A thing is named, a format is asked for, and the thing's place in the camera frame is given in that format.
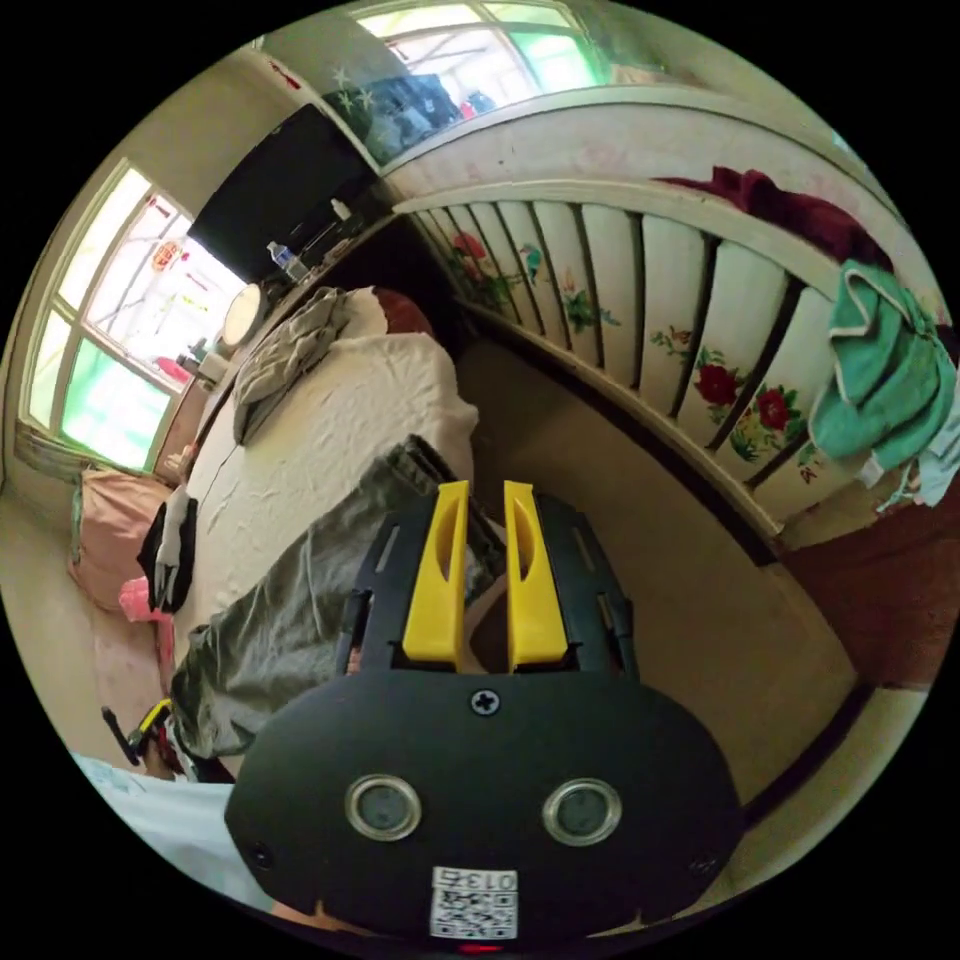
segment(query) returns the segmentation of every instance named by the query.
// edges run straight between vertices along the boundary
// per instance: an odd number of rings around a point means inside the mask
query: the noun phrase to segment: plastic bottle
[[[273,262],[294,282],[306,280],[310,271],[304,262],[287,246],[271,240],[267,244]]]

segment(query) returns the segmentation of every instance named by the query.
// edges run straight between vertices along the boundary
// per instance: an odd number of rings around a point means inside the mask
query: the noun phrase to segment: pink bag
[[[159,622],[170,619],[170,614],[150,609],[150,588],[147,585],[146,577],[140,577],[139,580],[128,580],[120,588],[119,600],[120,609],[123,610],[131,623],[144,620]]]
[[[160,684],[165,694],[170,692],[173,675],[173,647],[175,633],[173,617],[169,613],[150,609],[150,589],[147,578],[128,580],[120,588],[120,608],[131,623],[152,621],[157,625],[157,660],[160,665]]]

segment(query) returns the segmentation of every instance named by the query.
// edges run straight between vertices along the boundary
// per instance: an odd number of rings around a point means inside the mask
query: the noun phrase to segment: sticker
[[[434,867],[430,936],[514,940],[518,897],[516,870]]]

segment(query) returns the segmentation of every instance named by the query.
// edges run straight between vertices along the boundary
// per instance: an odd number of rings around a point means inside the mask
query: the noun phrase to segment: bird painting
[[[543,262],[543,255],[535,246],[525,243],[520,248],[520,256],[523,257],[523,262],[526,265],[527,276],[530,278],[530,282],[536,283],[537,272],[540,269],[540,264]]]

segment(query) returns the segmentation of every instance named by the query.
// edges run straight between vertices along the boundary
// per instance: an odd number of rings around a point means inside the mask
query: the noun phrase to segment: person's hand
[[[147,741],[147,752],[143,755],[143,767],[148,777],[156,777],[158,780],[176,780],[176,775],[164,762],[163,757],[160,756],[160,747],[152,737]]]

